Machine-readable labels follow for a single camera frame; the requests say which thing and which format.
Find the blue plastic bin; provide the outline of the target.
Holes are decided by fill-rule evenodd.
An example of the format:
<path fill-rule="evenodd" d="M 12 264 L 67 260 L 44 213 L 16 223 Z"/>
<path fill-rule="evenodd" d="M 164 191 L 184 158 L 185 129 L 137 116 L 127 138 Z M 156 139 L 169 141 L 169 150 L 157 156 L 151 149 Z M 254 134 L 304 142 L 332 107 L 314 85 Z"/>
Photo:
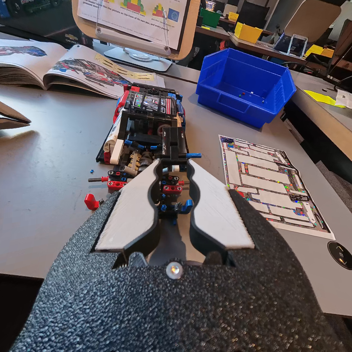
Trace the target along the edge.
<path fill-rule="evenodd" d="M 204 57 L 196 88 L 198 103 L 256 128 L 270 123 L 295 92 L 287 67 L 232 48 Z"/>

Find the large yellow plastic bin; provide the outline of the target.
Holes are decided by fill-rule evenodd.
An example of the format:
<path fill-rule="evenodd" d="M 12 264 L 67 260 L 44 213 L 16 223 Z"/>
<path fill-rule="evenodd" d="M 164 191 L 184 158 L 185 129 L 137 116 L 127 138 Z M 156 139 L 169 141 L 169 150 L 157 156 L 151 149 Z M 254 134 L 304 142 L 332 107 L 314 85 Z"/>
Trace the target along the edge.
<path fill-rule="evenodd" d="M 237 22 L 234 31 L 234 36 L 245 42 L 255 44 L 258 41 L 262 32 L 263 29 Z"/>

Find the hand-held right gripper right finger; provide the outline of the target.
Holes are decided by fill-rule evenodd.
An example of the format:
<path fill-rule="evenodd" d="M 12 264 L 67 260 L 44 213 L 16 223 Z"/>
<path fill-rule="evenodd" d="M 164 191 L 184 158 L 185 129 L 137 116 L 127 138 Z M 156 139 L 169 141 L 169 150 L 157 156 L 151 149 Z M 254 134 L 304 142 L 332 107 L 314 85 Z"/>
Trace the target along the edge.
<path fill-rule="evenodd" d="M 190 239 L 199 252 L 254 249 L 254 242 L 232 200 L 229 188 L 212 174 L 188 161 L 191 210 Z"/>

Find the red angled brick piece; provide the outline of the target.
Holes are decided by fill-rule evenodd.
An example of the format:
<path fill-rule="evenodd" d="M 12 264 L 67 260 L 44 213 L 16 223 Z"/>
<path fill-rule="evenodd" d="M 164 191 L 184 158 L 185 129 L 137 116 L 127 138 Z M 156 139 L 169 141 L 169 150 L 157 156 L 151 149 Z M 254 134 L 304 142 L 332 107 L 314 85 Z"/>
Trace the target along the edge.
<path fill-rule="evenodd" d="M 84 203 L 86 207 L 91 211 L 97 210 L 100 206 L 100 202 L 95 199 L 95 196 L 93 194 L 90 193 L 86 195 Z"/>

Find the black brick hood piece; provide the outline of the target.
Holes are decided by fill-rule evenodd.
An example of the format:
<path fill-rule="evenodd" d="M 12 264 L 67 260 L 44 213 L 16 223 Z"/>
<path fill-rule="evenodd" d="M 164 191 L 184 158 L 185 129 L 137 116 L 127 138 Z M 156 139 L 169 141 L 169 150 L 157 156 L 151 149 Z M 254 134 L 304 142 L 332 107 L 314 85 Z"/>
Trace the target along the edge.
<path fill-rule="evenodd" d="M 158 156 L 163 166 L 186 165 L 189 159 L 201 158 L 201 153 L 189 153 L 182 127 L 163 127 L 162 152 Z"/>

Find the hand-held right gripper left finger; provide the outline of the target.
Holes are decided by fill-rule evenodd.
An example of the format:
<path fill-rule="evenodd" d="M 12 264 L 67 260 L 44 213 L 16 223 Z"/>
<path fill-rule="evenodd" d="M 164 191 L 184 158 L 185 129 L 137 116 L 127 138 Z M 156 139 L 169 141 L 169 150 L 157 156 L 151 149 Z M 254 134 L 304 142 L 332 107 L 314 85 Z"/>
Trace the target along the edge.
<path fill-rule="evenodd" d="M 122 188 L 98 237 L 95 252 L 150 254 L 158 245 L 158 208 L 152 188 L 159 185 L 161 159 Z"/>

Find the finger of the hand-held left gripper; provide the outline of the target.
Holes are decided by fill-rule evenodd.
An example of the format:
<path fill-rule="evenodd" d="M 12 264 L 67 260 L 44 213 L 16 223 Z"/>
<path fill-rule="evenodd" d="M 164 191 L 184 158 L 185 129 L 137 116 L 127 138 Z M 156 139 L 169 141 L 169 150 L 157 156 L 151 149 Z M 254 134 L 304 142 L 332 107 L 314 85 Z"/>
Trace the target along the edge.
<path fill-rule="evenodd" d="M 31 123 L 30 119 L 26 118 L 20 112 L 9 107 L 8 105 L 4 104 L 3 102 L 0 102 L 0 115 L 2 118 L 11 119 L 11 120 L 14 120 L 17 122 Z"/>
<path fill-rule="evenodd" d="M 7 130 L 7 129 L 16 129 L 21 127 L 29 126 L 28 122 L 17 121 L 13 119 L 0 119 L 0 129 Z"/>

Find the toy brick race car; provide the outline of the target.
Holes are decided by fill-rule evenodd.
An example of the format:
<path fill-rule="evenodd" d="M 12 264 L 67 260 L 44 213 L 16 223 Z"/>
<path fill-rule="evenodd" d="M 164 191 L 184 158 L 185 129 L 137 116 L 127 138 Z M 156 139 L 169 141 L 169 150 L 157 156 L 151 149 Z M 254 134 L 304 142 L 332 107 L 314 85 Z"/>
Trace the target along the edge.
<path fill-rule="evenodd" d="M 186 133 L 186 115 L 182 95 L 173 89 L 132 83 L 124 85 L 118 99 L 113 125 L 96 158 L 110 165 L 107 176 L 89 178 L 88 182 L 106 183 L 110 192 L 121 191 L 141 174 L 162 152 L 163 127 L 182 127 Z M 175 173 L 186 172 L 187 165 L 163 166 L 156 201 L 160 219 L 177 224 L 179 214 L 188 214 L 193 201 L 177 201 L 184 181 Z"/>

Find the green plastic bin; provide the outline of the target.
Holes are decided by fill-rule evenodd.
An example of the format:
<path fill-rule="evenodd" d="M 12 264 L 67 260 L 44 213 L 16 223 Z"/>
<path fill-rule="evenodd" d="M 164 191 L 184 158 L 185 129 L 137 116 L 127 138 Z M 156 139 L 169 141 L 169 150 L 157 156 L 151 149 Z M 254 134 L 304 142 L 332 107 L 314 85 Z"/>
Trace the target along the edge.
<path fill-rule="evenodd" d="M 217 12 L 209 11 L 205 8 L 201 8 L 200 16 L 203 18 L 202 20 L 203 26 L 216 28 L 219 23 L 221 14 Z"/>

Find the holographic sticker sheet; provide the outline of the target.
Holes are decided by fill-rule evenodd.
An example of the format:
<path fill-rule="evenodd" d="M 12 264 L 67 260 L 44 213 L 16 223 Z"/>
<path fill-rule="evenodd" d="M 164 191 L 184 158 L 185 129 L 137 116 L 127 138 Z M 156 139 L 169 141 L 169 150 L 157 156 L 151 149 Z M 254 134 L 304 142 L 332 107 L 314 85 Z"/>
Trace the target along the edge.
<path fill-rule="evenodd" d="M 225 183 L 277 229 L 335 240 L 285 151 L 219 135 Z"/>

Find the wooden document stand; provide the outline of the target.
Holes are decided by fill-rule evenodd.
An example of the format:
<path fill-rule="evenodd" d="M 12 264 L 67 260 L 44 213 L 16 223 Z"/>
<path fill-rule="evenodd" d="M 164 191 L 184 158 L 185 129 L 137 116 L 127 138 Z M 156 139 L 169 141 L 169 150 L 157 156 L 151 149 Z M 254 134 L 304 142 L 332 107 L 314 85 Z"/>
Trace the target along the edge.
<path fill-rule="evenodd" d="M 190 1 L 187 19 L 184 22 L 178 49 L 140 39 L 131 34 L 100 25 L 92 20 L 85 20 L 78 16 L 78 0 L 72 1 L 72 12 L 78 28 L 88 37 L 107 42 L 122 48 L 105 52 L 104 54 L 116 60 L 135 62 L 144 67 L 165 72 L 173 61 L 184 59 L 191 51 L 196 29 L 200 1 Z"/>

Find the instruction booklet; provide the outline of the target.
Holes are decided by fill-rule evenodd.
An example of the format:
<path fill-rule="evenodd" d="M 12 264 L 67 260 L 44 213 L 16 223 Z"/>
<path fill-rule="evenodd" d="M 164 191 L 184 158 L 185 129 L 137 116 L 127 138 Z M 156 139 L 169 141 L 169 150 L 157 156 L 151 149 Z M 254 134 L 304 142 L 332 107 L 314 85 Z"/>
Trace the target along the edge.
<path fill-rule="evenodd" d="M 118 99 L 123 86 L 133 82 L 165 88 L 156 73 L 130 71 L 82 45 L 66 50 L 56 43 L 0 41 L 0 83 L 4 85 L 36 85 L 44 90 L 62 85 Z"/>

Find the rounded wooden board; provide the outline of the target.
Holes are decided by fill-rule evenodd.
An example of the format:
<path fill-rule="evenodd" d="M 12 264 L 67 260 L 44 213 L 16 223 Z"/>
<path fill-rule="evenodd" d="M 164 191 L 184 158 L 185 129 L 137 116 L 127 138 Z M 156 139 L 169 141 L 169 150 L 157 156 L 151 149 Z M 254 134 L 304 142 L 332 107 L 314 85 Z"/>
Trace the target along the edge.
<path fill-rule="evenodd" d="M 316 42 L 341 13 L 344 1 L 306 0 L 297 8 L 282 30 L 287 36 L 297 34 Z"/>

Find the yellow paper sheet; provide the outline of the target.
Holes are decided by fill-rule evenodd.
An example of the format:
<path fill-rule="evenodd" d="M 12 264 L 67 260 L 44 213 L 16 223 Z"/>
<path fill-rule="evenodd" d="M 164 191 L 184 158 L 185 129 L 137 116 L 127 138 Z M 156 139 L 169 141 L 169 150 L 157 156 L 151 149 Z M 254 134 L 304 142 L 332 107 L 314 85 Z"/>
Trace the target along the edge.
<path fill-rule="evenodd" d="M 331 106 L 336 106 L 339 108 L 346 108 L 346 106 L 344 105 L 340 105 L 336 103 L 336 100 L 331 98 L 330 96 L 324 95 L 324 94 L 320 94 L 320 93 L 316 93 L 313 92 L 311 90 L 304 90 L 304 92 L 306 94 L 308 94 L 311 98 L 313 98 L 316 102 L 321 102 L 321 103 L 325 103 Z"/>

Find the black toy car set box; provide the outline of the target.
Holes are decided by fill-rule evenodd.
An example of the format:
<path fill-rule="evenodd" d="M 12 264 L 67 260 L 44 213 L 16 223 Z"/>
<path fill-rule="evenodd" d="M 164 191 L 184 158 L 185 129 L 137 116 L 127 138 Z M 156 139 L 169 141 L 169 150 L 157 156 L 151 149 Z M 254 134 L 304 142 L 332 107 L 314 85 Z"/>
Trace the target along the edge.
<path fill-rule="evenodd" d="M 93 48 L 74 21 L 71 0 L 1 0 L 0 24 L 2 33 L 16 37 Z"/>

